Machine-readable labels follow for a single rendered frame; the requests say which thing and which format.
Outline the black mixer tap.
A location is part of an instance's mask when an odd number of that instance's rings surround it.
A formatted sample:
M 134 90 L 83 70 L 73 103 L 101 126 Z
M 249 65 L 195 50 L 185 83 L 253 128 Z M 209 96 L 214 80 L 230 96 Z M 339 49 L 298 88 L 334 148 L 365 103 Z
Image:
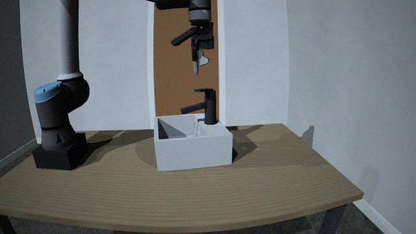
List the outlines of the black mixer tap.
M 184 107 L 181 109 L 181 113 L 187 114 L 190 112 L 205 109 L 205 121 L 204 124 L 214 125 L 217 124 L 216 120 L 216 90 L 213 89 L 194 89 L 195 92 L 205 92 L 205 102 Z

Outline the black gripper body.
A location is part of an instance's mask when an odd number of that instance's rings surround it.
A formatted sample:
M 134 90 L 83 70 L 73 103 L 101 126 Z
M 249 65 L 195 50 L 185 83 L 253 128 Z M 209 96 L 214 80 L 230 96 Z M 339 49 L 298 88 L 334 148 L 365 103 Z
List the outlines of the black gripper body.
M 198 49 L 212 49 L 214 48 L 214 36 L 213 36 L 213 22 L 208 21 L 192 21 L 192 26 L 196 26 L 198 32 L 193 34 L 191 37 L 192 42 L 195 41 L 195 46 Z M 200 27 L 203 27 L 202 29 Z M 212 36 L 204 36 L 212 35 Z M 207 47 L 206 47 L 207 42 Z

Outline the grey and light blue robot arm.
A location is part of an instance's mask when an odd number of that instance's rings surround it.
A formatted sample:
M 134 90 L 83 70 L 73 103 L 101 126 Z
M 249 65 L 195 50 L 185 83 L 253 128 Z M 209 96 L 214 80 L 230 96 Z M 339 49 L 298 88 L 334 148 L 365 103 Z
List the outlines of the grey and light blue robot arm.
M 147 0 L 159 10 L 188 8 L 188 20 L 211 21 L 211 0 Z M 57 81 L 34 90 L 34 102 L 42 130 L 44 150 L 59 150 L 77 140 L 68 113 L 81 107 L 90 88 L 79 71 L 79 0 L 57 0 Z

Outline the white sink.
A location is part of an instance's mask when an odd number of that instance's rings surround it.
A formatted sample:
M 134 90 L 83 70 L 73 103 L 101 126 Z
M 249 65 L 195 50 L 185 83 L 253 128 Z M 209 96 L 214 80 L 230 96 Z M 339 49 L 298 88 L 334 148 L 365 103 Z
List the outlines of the white sink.
M 205 113 L 154 117 L 158 172 L 231 164 L 233 135 L 216 120 L 204 124 Z

